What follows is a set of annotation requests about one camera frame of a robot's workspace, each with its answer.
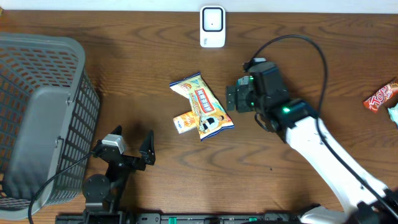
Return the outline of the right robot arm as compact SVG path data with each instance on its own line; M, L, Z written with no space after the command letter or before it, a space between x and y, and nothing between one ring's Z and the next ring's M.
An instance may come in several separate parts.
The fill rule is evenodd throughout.
M289 96L275 63L254 58L243 70L245 76L226 88L227 109L253 111L262 129L310 163L343 207L313 206L298 216L301 223L397 223L397 192L358 164L306 101Z

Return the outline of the red chocolate bar wrapper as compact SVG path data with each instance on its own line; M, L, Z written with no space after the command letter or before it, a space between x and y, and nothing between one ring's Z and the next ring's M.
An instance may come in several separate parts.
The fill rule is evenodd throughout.
M365 108L377 113L379 108L397 94L397 80L393 80L381 87L377 92L363 102Z

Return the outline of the yellow snack bag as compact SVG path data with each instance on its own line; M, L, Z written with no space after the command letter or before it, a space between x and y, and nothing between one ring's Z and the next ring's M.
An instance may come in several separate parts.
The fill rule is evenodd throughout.
M169 87L189 100L201 141L234 128L232 119L202 79L200 72L172 82Z

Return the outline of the light green snack packet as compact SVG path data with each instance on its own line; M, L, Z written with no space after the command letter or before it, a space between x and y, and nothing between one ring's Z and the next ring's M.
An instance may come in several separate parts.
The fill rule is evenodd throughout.
M394 107L388 108L387 109L391 121L393 121L396 126L398 126L398 104L396 104Z

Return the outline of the grey plastic shopping basket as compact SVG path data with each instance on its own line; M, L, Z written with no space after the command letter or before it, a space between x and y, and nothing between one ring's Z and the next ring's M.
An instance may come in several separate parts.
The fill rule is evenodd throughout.
M23 220L80 193L99 110L77 41L1 34L3 220Z

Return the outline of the blue mouthwash bottle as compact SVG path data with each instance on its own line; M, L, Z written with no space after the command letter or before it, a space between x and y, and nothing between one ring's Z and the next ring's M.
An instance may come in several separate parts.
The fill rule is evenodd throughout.
M236 86L241 87L241 86L248 86L250 81L250 76L243 76L242 78L239 78L236 82Z

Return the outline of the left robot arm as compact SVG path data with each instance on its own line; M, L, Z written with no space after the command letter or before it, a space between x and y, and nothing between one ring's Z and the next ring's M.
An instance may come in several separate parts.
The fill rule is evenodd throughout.
M105 161L108 168L105 174L92 175L83 184L84 224L135 222L133 214L119 209L120 201L130 174L155 164L154 132L150 130L141 144L139 157L127 156L125 150L121 126L97 141L93 156Z

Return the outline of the small orange snack packet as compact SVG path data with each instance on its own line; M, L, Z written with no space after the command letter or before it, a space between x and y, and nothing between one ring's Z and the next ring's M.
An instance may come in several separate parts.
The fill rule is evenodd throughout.
M192 111L174 117L173 122L179 134L183 134L197 128Z

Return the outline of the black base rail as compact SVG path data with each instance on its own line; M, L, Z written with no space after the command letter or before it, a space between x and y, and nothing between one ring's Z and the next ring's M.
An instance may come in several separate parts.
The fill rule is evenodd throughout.
M239 223L300 223L298 215L289 213L264 213L257 215L215 215L215 214L159 214L124 213L82 215L58 215L55 224L239 224Z

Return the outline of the white barcode scanner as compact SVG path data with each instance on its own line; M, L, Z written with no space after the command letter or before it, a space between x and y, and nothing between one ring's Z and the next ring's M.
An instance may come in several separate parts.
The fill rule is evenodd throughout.
M203 48L222 48L225 42L225 9L222 6L203 6L200 9L200 45Z

